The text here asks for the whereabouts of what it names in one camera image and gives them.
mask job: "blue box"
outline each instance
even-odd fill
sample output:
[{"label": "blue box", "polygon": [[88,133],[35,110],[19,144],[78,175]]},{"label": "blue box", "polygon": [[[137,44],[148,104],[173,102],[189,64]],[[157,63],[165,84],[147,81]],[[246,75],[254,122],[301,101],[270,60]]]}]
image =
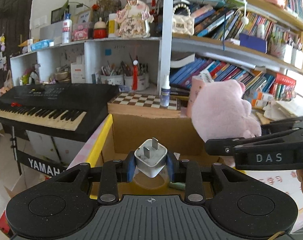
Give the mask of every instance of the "blue box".
[{"label": "blue box", "polygon": [[31,45],[32,51],[38,50],[38,49],[44,49],[50,46],[50,42],[53,42],[54,40],[43,40],[36,43],[33,43]]},{"label": "blue box", "polygon": [[243,33],[239,34],[239,39],[241,46],[267,53],[267,41]]}]

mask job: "light switch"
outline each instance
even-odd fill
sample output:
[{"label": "light switch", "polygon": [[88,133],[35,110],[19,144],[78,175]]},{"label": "light switch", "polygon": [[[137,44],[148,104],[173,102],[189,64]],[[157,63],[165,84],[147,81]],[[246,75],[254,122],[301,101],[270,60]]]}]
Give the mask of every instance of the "light switch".
[{"label": "light switch", "polygon": [[44,15],[40,19],[40,25],[47,24],[47,15]]},{"label": "light switch", "polygon": [[35,19],[34,20],[34,28],[38,28],[40,25],[41,25],[40,19],[39,18]]}]

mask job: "white charger plug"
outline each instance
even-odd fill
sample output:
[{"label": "white charger plug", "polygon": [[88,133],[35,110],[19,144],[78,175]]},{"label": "white charger plug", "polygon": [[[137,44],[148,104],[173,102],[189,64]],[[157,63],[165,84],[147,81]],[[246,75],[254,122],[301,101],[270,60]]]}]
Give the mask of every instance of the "white charger plug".
[{"label": "white charger plug", "polygon": [[136,151],[137,168],[154,178],[166,165],[167,149],[156,138],[146,140]]}]

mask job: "metal plug prong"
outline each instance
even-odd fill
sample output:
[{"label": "metal plug prong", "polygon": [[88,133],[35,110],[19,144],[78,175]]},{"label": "metal plug prong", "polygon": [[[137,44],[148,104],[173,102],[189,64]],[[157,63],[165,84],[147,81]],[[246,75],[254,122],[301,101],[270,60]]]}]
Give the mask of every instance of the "metal plug prong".
[{"label": "metal plug prong", "polygon": [[158,140],[156,138],[154,138],[154,137],[152,138],[151,145],[155,150],[158,150]]},{"label": "metal plug prong", "polygon": [[144,146],[143,149],[144,149],[144,156],[149,159],[150,158],[149,149],[146,146]]}]

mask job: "picture frame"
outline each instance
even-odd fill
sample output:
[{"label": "picture frame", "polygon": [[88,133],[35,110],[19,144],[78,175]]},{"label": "picture frame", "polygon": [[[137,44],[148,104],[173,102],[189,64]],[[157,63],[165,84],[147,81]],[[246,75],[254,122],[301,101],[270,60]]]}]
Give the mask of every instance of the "picture frame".
[{"label": "picture frame", "polygon": [[82,11],[77,15],[77,24],[90,22],[92,17],[93,17],[92,8]]},{"label": "picture frame", "polygon": [[56,23],[56,22],[63,21],[63,20],[64,20],[64,15],[65,15],[65,13],[69,13],[69,5],[67,5],[67,8],[66,8],[66,10],[65,10],[65,13],[61,14],[60,18],[58,18],[58,17],[59,17],[58,14],[60,13],[60,10],[61,10],[61,9],[62,9],[62,8],[60,7],[60,8],[57,8],[57,9],[55,9],[55,10],[53,10],[53,11],[51,12],[50,24],[53,24],[53,23]]}]

